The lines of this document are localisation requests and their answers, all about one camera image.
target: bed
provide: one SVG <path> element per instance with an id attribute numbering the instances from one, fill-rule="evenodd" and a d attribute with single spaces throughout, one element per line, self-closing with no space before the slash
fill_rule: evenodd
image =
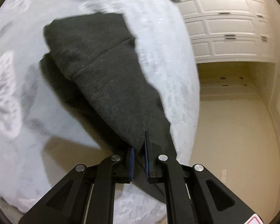
<path id="1" fill-rule="evenodd" d="M 21 213 L 75 165 L 99 164 L 111 155 L 87 122 L 62 105 L 38 67 L 48 52 L 46 24 L 96 12 L 124 15 L 144 76 L 171 123 L 177 159 L 189 164 L 199 81 L 190 39 L 171 0 L 6 0 L 0 8 L 0 198 Z M 165 204 L 133 184 L 116 186 L 114 223 L 165 218 Z"/>

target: triangular cutout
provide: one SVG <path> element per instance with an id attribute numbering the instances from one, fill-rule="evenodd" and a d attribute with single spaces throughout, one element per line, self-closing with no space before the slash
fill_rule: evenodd
<path id="1" fill-rule="evenodd" d="M 69 180 L 46 204 L 55 210 L 62 211 L 65 205 L 67 196 L 72 188 L 73 180 Z"/>
<path id="2" fill-rule="evenodd" d="M 235 205 L 235 201 L 228 196 L 213 180 L 206 180 L 218 211 L 226 210 Z"/>

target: gray cloth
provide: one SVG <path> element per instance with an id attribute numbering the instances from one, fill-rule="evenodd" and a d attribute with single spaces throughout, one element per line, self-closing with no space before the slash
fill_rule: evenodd
<path id="1" fill-rule="evenodd" d="M 51 49 L 40 66 L 59 98 L 84 114 L 113 152 L 135 148 L 133 182 L 165 202 L 163 185 L 148 185 L 144 132 L 165 154 L 176 157 L 158 92 L 145 80 L 135 39 L 122 15 L 101 14 L 55 20 L 44 29 Z"/>

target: white cabinet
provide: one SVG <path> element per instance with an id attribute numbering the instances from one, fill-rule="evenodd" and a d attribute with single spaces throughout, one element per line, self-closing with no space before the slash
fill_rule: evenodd
<path id="1" fill-rule="evenodd" d="M 197 63 L 274 62 L 264 0 L 181 0 L 177 5 Z"/>

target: mattress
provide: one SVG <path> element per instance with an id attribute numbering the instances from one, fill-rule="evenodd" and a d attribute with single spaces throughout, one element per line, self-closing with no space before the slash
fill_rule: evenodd
<path id="1" fill-rule="evenodd" d="M 0 8 L 0 197 L 28 211 L 75 165 L 111 151 L 40 73 L 43 27 L 56 18 L 121 13 L 147 81 L 162 99 L 178 161 L 188 165 L 199 111 L 190 39 L 170 0 L 6 0 Z M 116 185 L 114 223 L 159 223 L 166 206 L 135 185 Z"/>

